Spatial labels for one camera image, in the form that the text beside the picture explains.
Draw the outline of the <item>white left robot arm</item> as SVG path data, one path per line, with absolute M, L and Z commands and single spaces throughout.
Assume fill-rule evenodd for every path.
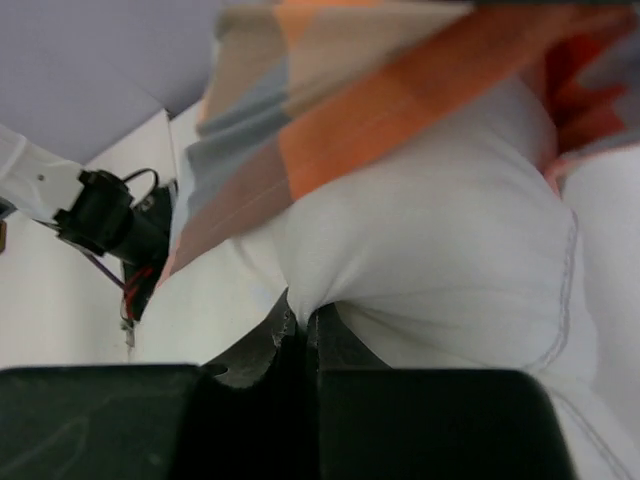
M 133 196 L 115 175 L 89 171 L 1 128 L 1 198 L 76 248 L 132 262 Z

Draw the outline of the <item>colourful checked pillowcase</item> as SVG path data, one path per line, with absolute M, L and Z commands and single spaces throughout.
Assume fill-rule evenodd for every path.
M 635 4 L 279 1 L 220 16 L 170 276 L 523 75 L 551 116 L 552 189 L 637 139 Z

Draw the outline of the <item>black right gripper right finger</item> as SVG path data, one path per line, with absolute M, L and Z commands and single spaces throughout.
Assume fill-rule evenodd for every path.
M 333 305 L 308 324 L 321 479 L 574 479 L 550 398 L 500 369 L 393 369 Z

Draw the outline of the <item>white pillow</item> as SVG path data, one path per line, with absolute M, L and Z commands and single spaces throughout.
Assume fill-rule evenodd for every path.
M 137 359 L 202 364 L 280 296 L 301 323 L 332 303 L 390 366 L 533 375 L 581 478 L 637 478 L 631 431 L 595 389 L 578 219 L 538 169 L 553 140 L 538 97 L 504 81 L 171 275 L 146 308 Z

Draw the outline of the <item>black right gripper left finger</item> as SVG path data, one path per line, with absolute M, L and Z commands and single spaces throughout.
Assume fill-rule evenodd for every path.
M 279 299 L 203 365 L 1 374 L 5 479 L 296 479 L 297 327 Z

